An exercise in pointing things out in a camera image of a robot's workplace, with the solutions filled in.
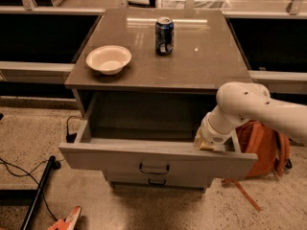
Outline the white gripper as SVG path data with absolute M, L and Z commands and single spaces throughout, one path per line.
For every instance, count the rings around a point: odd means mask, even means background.
M 210 113 L 207 113 L 202 119 L 201 127 L 198 128 L 194 138 L 194 145 L 199 146 L 199 150 L 212 151 L 213 145 L 223 145 L 232 135 L 231 131 L 223 134 L 214 129 L 209 122 L 209 115 Z

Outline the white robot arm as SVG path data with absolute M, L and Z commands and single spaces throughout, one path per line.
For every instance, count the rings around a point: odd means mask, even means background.
M 273 99 L 259 83 L 228 82 L 216 94 L 217 105 L 201 121 L 194 140 L 198 150 L 223 145 L 237 127 L 258 121 L 307 146 L 307 106 Z

